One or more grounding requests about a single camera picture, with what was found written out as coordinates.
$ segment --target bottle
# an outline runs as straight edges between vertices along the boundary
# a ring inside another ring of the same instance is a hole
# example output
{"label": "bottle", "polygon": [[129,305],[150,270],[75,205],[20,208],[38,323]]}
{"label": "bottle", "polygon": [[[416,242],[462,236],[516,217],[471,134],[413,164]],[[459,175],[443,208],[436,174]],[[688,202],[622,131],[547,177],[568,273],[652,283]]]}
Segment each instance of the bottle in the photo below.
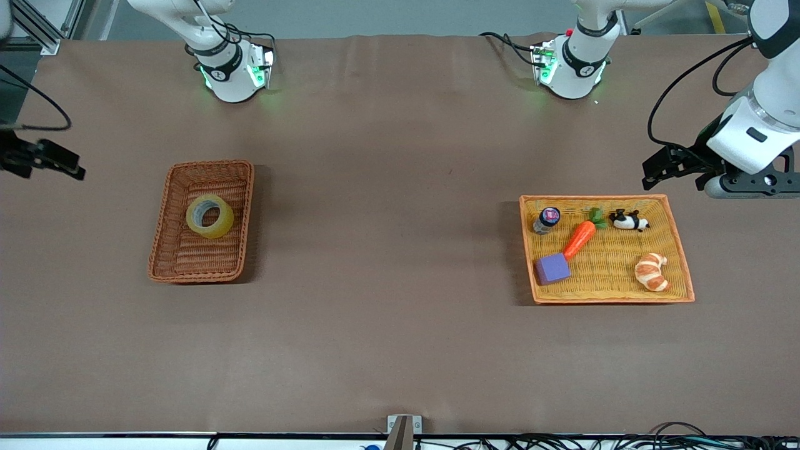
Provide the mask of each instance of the bottle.
{"label": "bottle", "polygon": [[555,227],[561,218],[558,208],[547,207],[539,213],[539,217],[534,222],[534,233],[544,236]]}

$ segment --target basket rim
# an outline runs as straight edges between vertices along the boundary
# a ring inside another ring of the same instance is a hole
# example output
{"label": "basket rim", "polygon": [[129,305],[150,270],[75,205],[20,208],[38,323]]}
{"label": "basket rim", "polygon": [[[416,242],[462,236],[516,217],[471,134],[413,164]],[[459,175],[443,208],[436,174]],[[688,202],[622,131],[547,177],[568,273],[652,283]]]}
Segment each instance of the basket rim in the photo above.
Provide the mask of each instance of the basket rim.
{"label": "basket rim", "polygon": [[[536,277],[534,276],[534,262],[530,257],[530,240],[527,233],[526,209],[525,203],[531,200],[610,200],[610,199],[625,199],[625,200],[657,200],[662,204],[664,212],[670,223],[670,233],[675,241],[675,246],[678,250],[678,259],[680,259],[681,272],[686,282],[686,296],[680,299],[541,299],[536,296],[538,284],[536,284]],[[520,220],[522,221],[522,241],[525,245],[525,262],[528,267],[528,278],[530,279],[530,290],[534,297],[534,302],[539,304],[644,304],[644,303],[691,303],[695,301],[694,285],[692,284],[691,274],[689,272],[689,264],[686,261],[686,253],[683,250],[680,235],[678,234],[678,225],[675,222],[675,217],[670,208],[670,201],[667,199],[666,194],[644,194],[644,195],[520,195],[519,197],[519,212]]]}
{"label": "basket rim", "polygon": [[[242,208],[242,229],[239,238],[239,257],[238,265],[233,271],[225,272],[194,272],[176,276],[159,276],[155,273],[155,258],[158,254],[159,241],[164,228],[164,211],[166,202],[169,198],[170,188],[172,187],[172,177],[176,171],[191,167],[201,166],[245,166],[247,168],[247,184],[245,187],[245,204]],[[166,172],[166,180],[161,197],[161,206],[158,211],[158,221],[156,222],[153,246],[150,249],[150,257],[147,261],[147,276],[156,283],[202,283],[202,282],[225,282],[237,279],[244,271],[244,260],[247,250],[247,233],[250,224],[250,208],[253,201],[253,185],[255,183],[255,165],[246,159],[218,159],[208,161],[189,161],[185,163],[173,164]]]}

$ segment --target orange carrot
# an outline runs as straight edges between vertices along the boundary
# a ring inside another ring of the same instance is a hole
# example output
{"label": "orange carrot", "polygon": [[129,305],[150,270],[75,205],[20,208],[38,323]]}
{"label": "orange carrot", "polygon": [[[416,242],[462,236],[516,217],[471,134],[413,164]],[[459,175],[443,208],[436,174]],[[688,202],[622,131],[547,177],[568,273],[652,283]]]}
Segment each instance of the orange carrot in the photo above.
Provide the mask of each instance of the orange carrot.
{"label": "orange carrot", "polygon": [[572,233],[572,238],[566,247],[564,247],[564,258],[567,261],[573,259],[583,246],[589,242],[589,239],[592,239],[592,236],[594,236],[598,228],[605,228],[607,226],[608,224],[602,217],[600,208],[592,208],[589,212],[589,220],[581,222],[578,228],[575,228],[575,231]]}

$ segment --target floor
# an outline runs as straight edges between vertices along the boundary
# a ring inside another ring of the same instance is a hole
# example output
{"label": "floor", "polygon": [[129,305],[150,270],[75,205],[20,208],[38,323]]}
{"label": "floor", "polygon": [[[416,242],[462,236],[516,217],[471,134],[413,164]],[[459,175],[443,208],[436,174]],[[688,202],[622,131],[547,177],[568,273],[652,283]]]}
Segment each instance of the floor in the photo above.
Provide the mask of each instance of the floor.
{"label": "floor", "polygon": [[[101,0],[97,20],[85,32],[91,38],[111,40],[170,40],[178,36],[169,28],[134,10],[127,0]],[[630,28],[647,12],[629,11]],[[725,12],[722,22],[729,33],[746,31],[744,21]],[[574,26],[575,8],[567,0],[292,0],[260,2],[239,0],[224,19],[243,30],[269,31],[278,39],[342,38],[354,34],[476,35],[497,31],[513,36],[539,31],[561,31]],[[714,33],[706,5],[697,1],[660,18],[643,34]],[[33,78],[40,56],[36,52],[0,52],[0,64]],[[0,83],[0,119],[13,122],[25,98],[17,87]]]}

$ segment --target yellow floor tape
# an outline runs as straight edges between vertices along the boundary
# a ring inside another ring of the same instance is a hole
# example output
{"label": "yellow floor tape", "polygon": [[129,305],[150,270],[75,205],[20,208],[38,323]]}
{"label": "yellow floor tape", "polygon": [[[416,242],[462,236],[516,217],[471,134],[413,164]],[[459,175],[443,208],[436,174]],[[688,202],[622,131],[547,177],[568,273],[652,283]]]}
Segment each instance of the yellow floor tape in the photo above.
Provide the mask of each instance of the yellow floor tape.
{"label": "yellow floor tape", "polygon": [[719,15],[719,9],[708,2],[706,2],[706,8],[708,9],[709,17],[711,17],[711,25],[714,26],[714,33],[725,34],[725,25],[722,24],[722,17]]}

